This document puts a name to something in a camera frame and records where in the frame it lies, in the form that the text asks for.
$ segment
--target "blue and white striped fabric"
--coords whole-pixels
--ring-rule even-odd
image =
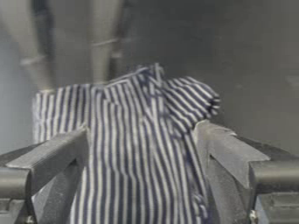
[[[165,79],[158,66],[107,85],[75,85],[34,102],[35,142],[88,127],[88,166],[71,224],[207,223],[207,196],[193,141],[219,96],[193,78]]]

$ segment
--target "striped shirt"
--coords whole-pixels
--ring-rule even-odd
[[[75,85],[34,100],[35,142],[88,127],[88,164],[70,223],[207,223],[207,191],[193,128],[219,96],[159,65],[106,85]]]

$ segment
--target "screw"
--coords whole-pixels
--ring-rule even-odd
[[[251,224],[258,224],[258,211],[251,210],[249,218],[251,220]]]
[[[26,220],[26,224],[35,224],[34,217],[28,216]]]

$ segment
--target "gray wall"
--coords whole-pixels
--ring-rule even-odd
[[[36,93],[19,65],[16,44],[0,21],[0,154],[32,144],[32,98]]]
[[[139,0],[124,70],[159,61],[221,93],[221,123],[299,155],[299,1]]]

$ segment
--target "cloth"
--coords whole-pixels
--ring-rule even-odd
[[[35,142],[88,127],[88,165],[71,224],[206,223],[207,190],[193,141],[219,96],[193,78],[165,79],[159,65],[107,85],[75,85],[34,101]]]

